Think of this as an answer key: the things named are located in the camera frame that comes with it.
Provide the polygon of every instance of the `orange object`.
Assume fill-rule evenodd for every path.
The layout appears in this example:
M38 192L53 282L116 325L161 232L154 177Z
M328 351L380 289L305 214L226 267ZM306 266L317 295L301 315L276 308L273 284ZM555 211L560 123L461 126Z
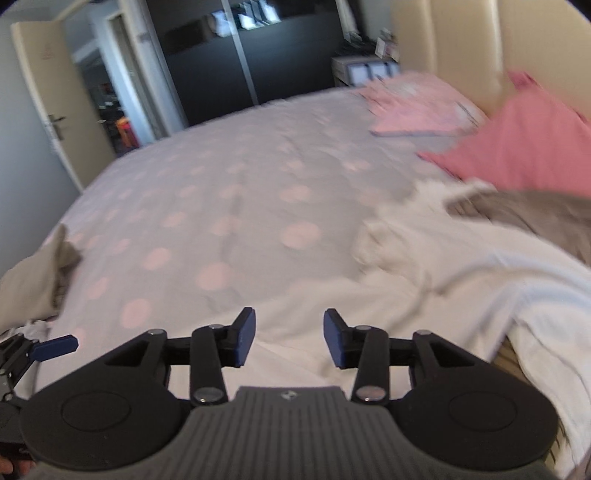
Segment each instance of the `orange object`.
M117 130L119 131L119 135L121 135L123 145L125 145L127 148L139 148L138 140L137 138L135 138L134 131L131 128L129 119L126 116L123 116L119 120L117 120L115 122L115 125L117 126Z

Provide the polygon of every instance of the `ribbed surface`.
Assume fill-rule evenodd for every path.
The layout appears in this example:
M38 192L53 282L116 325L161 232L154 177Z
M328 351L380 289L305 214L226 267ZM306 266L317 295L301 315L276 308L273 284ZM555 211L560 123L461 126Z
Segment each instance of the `ribbed surface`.
M441 464L402 437L384 408L347 402L338 388L243 388L235 401L194 410L152 458L114 472L41 465L28 479L70 480L551 480L543 465L505 473Z

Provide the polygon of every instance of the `wardrobe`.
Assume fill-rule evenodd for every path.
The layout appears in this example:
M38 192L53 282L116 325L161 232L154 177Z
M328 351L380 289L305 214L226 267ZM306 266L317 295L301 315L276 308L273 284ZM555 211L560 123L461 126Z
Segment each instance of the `wardrobe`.
M190 125L334 86L335 0L147 0Z

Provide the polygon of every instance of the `headboard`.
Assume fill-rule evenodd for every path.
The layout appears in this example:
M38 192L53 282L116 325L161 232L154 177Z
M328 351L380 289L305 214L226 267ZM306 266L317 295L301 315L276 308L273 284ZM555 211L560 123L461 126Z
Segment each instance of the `headboard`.
M403 70L431 72L486 113L525 70L591 118L591 22L567 0L392 0Z

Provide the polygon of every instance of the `white nightstand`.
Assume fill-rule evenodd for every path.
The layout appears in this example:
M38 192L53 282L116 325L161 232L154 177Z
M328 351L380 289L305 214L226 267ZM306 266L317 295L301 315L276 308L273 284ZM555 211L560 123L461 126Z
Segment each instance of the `white nightstand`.
M393 77L400 74L400 66L392 59L371 57L334 57L333 75L337 87L362 86L377 77Z

